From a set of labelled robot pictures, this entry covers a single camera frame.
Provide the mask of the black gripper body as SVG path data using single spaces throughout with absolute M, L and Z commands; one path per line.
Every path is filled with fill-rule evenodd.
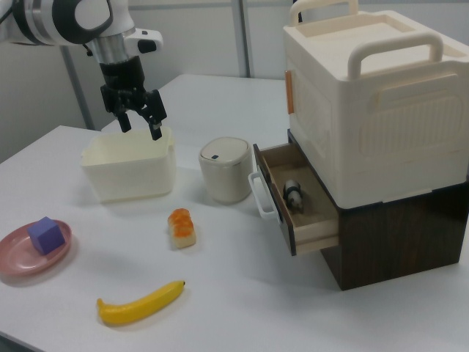
M 106 111 L 119 116 L 127 110 L 148 115 L 141 60 L 135 56 L 124 62 L 100 64 L 105 84 L 100 88 Z

